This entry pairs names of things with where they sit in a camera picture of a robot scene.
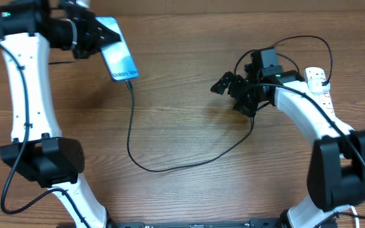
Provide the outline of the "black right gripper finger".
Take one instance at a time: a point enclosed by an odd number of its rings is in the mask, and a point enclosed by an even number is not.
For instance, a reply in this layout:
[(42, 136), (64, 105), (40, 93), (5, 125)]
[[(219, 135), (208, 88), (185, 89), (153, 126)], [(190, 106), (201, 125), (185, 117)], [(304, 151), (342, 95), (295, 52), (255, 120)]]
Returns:
[(249, 118), (253, 118), (256, 114), (256, 106), (252, 103), (242, 103), (237, 101), (233, 106), (233, 110), (238, 111)]
[(226, 72), (224, 75), (210, 88), (210, 91), (223, 95), (224, 91), (229, 87), (230, 83), (235, 79), (233, 72)]

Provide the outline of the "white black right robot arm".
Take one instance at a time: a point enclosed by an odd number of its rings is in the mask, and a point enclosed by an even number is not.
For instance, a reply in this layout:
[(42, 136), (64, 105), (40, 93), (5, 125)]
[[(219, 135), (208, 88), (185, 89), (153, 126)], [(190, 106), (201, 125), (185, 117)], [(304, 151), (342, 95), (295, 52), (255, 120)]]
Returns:
[(246, 76), (226, 72), (211, 92), (227, 92), (234, 110), (254, 118), (266, 102), (285, 113), (312, 144), (306, 197), (279, 218), (252, 219), (251, 227), (336, 227), (343, 215), (363, 219), (352, 211), (365, 202), (365, 130), (356, 131), (335, 116), (323, 100), (326, 89), (316, 75), (305, 79), (299, 71), (284, 71), (273, 47), (249, 51)]

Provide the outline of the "blue smartphone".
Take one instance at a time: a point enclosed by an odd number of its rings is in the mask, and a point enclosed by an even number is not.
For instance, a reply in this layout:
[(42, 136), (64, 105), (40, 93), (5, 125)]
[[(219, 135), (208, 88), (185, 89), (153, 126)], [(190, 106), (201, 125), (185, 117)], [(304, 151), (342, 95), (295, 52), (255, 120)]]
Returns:
[(114, 17), (109, 16), (97, 16), (96, 19), (106, 28), (120, 36), (120, 41), (113, 42), (101, 48), (101, 55), (112, 80), (123, 81), (138, 78), (138, 69), (118, 21)]

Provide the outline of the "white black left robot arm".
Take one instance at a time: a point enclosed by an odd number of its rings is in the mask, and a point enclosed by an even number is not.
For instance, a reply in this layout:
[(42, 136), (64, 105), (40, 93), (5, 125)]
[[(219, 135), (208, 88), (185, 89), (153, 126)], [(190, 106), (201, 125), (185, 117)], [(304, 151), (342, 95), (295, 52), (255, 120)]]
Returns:
[(12, 1), (0, 6), (0, 49), (8, 71), (13, 107), (11, 142), (1, 146), (12, 174), (54, 194), (75, 227), (114, 227), (84, 175), (78, 140), (63, 137), (53, 107), (49, 54), (71, 51), (77, 60), (98, 53), (120, 35), (97, 21), (88, 1), (61, 1), (65, 19), (51, 16), (48, 1)]

